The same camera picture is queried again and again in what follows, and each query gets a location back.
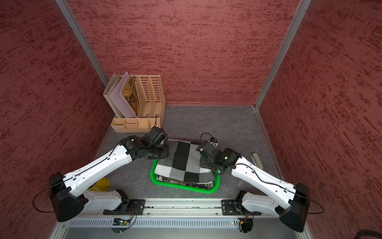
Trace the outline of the green plastic basket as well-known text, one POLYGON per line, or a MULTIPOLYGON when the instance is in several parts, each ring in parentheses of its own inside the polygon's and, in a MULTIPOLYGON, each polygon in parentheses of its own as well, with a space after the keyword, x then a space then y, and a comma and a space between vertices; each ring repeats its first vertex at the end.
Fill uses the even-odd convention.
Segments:
POLYGON ((182 189, 182 190, 187 190, 187 191, 192 191, 192 192, 198 192, 198 193, 203 193, 203 194, 212 194, 216 192, 221 184, 221 176, 216 176, 215 181, 213 182, 213 187, 211 189, 201 189, 201 188, 196 188, 196 187, 191 187, 191 186, 185 186, 185 185, 179 185, 179 184, 173 184, 169 182, 161 182, 157 180, 157 175, 155 174, 155 169, 157 167, 158 160, 153 161, 153 165, 150 171, 150 179, 151 181, 158 186, 164 186, 164 187, 170 187, 170 188, 176 188, 176 189, 182 189))

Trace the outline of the grey black checked scarf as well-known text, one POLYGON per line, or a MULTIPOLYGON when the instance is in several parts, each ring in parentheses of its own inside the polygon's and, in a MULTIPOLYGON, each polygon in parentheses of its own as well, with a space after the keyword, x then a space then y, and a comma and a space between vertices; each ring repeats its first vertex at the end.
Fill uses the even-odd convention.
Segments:
POLYGON ((196 142, 169 140, 169 155, 158 161, 155 174, 174 180, 210 183, 215 181, 212 171, 201 166, 201 155, 197 152, 196 142))

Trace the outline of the brown plaid scarf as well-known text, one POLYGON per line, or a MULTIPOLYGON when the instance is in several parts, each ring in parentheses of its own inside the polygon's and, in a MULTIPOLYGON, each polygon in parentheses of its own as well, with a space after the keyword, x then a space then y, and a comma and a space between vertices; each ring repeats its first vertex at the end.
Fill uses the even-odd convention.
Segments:
POLYGON ((210 190, 213 188, 213 182, 210 182, 210 183, 184 182, 184 181, 179 181, 179 180, 174 180, 174 179, 170 179, 167 177, 163 177, 160 175, 157 175, 156 180, 159 182, 170 183, 170 184, 175 184, 175 185, 180 185, 180 186, 193 187, 193 188, 199 188, 199 189, 210 190))

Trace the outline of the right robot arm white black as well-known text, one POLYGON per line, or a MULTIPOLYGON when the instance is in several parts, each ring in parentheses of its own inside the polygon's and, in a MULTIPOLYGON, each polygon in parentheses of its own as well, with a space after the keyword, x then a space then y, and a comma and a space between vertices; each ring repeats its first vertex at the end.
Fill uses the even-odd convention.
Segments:
POLYGON ((271 199, 269 202, 255 199, 250 193, 244 193, 241 205, 249 212, 261 212, 278 216, 288 228, 302 233, 310 207, 308 187, 302 183, 293 185, 282 181, 261 170, 240 153, 226 148, 221 151, 209 141, 203 141, 197 152, 212 162, 217 172, 231 170, 231 175, 251 184, 271 199))

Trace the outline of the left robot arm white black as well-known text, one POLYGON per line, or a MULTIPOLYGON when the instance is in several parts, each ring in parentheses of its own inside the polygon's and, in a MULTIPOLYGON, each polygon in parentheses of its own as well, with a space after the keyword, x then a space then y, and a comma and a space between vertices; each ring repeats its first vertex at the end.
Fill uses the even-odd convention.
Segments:
POLYGON ((156 126, 142 138, 131 135, 110 152, 80 169, 65 175, 57 172, 49 178, 49 199, 58 222, 66 222, 82 212, 103 210, 106 215, 123 215, 133 208, 126 193, 91 192, 89 188, 116 169, 136 159, 164 159, 168 156, 168 136, 156 126))

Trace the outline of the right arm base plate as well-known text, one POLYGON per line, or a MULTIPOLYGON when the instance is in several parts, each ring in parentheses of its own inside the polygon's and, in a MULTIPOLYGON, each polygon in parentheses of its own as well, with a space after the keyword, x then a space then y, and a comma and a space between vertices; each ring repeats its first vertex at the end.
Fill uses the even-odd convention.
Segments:
POLYGON ((261 216, 260 212, 249 212, 234 200, 221 200, 222 214, 224 216, 261 216))

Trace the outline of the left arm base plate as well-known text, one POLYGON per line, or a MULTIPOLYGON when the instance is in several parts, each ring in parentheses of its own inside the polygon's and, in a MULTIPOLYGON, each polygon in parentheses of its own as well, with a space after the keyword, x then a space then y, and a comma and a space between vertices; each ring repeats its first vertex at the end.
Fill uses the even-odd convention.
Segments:
POLYGON ((104 210, 103 215, 113 215, 113 216, 122 216, 122 215, 142 215, 145 207, 146 200, 144 199, 130 199, 123 200, 119 206, 114 210, 104 210))

